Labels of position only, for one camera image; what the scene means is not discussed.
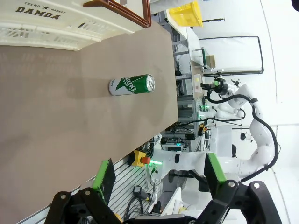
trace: brown crate handle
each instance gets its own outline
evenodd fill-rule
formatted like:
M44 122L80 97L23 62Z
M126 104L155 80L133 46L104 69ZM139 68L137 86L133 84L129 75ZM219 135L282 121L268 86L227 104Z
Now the brown crate handle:
M149 28L151 26L151 14L150 14L150 0L143 0L143 16L144 18L138 16L131 10L125 8L121 4L113 0L93 0L83 4L83 7L105 7L128 20L138 24L143 28Z

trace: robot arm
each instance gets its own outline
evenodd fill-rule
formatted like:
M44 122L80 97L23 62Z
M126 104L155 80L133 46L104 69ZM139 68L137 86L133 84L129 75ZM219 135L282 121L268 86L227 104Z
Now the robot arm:
M261 106L247 85L242 85L237 91L234 91L234 88L228 85L223 78L219 77L212 84L202 84L202 88L208 90L208 100L212 103L228 102L234 110L239 110L249 101L254 110L253 115L255 116L250 124L250 132L256 141L257 149L249 160L220 157L219 160L224 172L235 173L242 178L252 175L260 167L269 167L270 163L274 165L278 156L276 153L278 147L275 135L272 129L262 121L263 114ZM210 94L212 91L215 91L226 99L219 101L211 100Z

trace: white plastic crate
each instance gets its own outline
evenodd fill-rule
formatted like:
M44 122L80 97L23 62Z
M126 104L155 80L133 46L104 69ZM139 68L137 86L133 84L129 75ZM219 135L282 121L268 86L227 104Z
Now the white plastic crate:
M104 7L84 8L83 0L4 0L0 45L79 50L143 27Z

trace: green light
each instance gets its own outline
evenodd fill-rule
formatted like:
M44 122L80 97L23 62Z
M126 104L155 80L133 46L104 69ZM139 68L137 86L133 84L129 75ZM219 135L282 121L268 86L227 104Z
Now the green light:
M154 163L154 164L157 164L157 165L162 165L162 162L155 161L155 160L150 160L150 163Z

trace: metal frame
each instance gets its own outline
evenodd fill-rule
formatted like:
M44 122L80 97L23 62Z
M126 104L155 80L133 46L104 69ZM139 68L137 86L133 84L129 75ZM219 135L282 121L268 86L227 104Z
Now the metal frame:
M256 37L257 38L258 46L260 48L261 62L262 62L261 70L259 70L259 71L232 71L232 72L222 72L221 74L223 76L263 74L263 72L264 72L263 54L262 54L262 47L261 47L260 38L258 36L224 36L224 37L214 37L214 38L202 38L202 39L199 39L199 40L224 39L224 38L243 38L243 37ZM204 77L214 77L214 74L204 74Z

